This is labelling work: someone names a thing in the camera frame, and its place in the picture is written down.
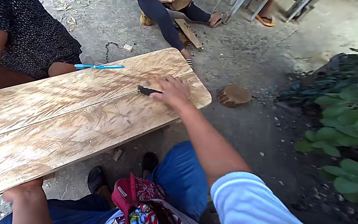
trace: tree stump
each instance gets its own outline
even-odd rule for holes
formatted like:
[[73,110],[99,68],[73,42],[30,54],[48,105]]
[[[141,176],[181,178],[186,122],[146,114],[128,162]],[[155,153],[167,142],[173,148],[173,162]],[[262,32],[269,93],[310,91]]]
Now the tree stump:
[[149,19],[142,11],[142,14],[140,15],[140,23],[145,26],[151,26],[154,24],[154,21]]
[[235,108],[250,101],[251,96],[249,89],[236,84],[227,84],[218,93],[218,101],[225,107]]

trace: blue toothbrush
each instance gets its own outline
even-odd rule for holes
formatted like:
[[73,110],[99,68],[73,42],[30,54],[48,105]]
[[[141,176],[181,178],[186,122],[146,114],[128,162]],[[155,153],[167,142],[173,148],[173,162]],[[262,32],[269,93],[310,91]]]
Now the blue toothbrush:
[[95,69],[122,69],[124,68],[123,65],[83,65],[83,64],[76,64],[74,65],[76,69],[85,69],[86,67],[91,67]]

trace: light blue shirt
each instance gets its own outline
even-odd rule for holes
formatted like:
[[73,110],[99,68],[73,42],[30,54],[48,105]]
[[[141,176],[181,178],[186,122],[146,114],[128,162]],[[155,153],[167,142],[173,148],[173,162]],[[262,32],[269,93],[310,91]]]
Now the light blue shirt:
[[219,220],[222,224],[301,224],[256,175],[229,173],[211,188]]

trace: concrete ground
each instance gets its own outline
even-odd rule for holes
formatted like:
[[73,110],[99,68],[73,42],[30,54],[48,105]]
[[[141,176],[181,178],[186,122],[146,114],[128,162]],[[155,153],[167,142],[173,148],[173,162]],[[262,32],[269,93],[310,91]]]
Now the concrete ground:
[[[84,64],[106,63],[107,42],[118,43],[120,48],[125,43],[134,47],[129,53],[109,46],[109,61],[169,47],[158,26],[139,24],[136,1],[66,1],[77,13],[56,10],[62,0],[44,0],[43,5],[63,24],[70,16],[76,20],[77,27],[72,26],[71,33],[82,44]],[[196,0],[207,12],[217,2]],[[230,8],[223,2],[219,11]],[[278,11],[287,10],[292,3],[278,0],[275,6]],[[204,43],[201,51],[189,47],[195,55],[194,70],[212,94],[212,104],[202,112],[302,222],[354,223],[358,219],[358,205],[339,201],[332,185],[318,173],[317,167],[334,161],[294,151],[293,143],[309,128],[308,118],[301,112],[277,107],[273,99],[291,82],[289,73],[317,69],[330,55],[348,53],[350,47],[358,47],[358,1],[321,0],[301,23],[284,23],[280,13],[275,12],[277,25],[272,28],[257,21],[248,22],[247,18],[250,12],[241,8],[225,26],[212,29],[191,23]],[[253,100],[236,109],[220,105],[216,92],[228,83],[249,88]],[[79,199],[89,194],[86,179],[94,166],[104,168],[112,187],[130,172],[140,174],[145,152],[155,152],[163,159],[173,145],[187,139],[182,124],[154,131],[120,147],[124,153],[117,162],[112,160],[114,153],[110,151],[58,171],[54,179],[44,182],[44,190],[48,198]],[[356,212],[349,212],[349,207]],[[0,198],[0,211],[6,214],[9,210],[10,206]]]

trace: human arm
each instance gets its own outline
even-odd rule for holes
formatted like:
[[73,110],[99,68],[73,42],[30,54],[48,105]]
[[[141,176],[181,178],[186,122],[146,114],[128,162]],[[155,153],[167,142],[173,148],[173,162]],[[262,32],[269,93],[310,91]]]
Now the human arm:
[[42,182],[39,178],[4,191],[3,198],[13,202],[12,224],[52,224]]
[[252,172],[241,155],[189,100],[189,88],[184,80],[170,75],[166,80],[160,77],[156,79],[162,86],[163,93],[152,93],[150,97],[169,104],[181,117],[198,160],[205,170],[209,186],[231,172]]

